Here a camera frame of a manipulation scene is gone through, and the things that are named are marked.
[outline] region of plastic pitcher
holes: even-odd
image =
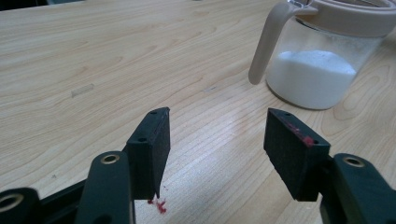
[[[267,84],[278,97],[304,108],[330,108],[395,26],[395,0],[278,3],[265,22],[248,78],[259,84],[267,70]]]

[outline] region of wooden table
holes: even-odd
[[[88,0],[0,12],[0,191],[45,197],[121,150],[151,109],[171,108],[172,149],[161,215],[138,223],[321,223],[297,203],[262,140],[268,107],[287,110],[332,144],[371,161],[396,188],[396,32],[343,102],[285,104],[248,69],[269,10],[262,0]]]

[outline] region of pitcher lid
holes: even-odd
[[[316,15],[296,16],[308,26],[340,35],[384,36],[396,26],[396,0],[312,0]]]

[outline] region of screw hole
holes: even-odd
[[[108,224],[111,223],[111,219],[109,215],[101,215],[93,221],[93,224]]]
[[[0,213],[6,212],[23,201],[23,195],[19,193],[8,194],[0,199]]]
[[[120,159],[119,155],[107,155],[107,156],[103,157],[100,160],[100,162],[103,164],[111,164],[111,163],[118,161],[119,159]]]
[[[364,166],[364,163],[357,158],[344,157],[344,162],[346,162],[346,164],[348,164],[348,165],[359,167],[359,168]]]

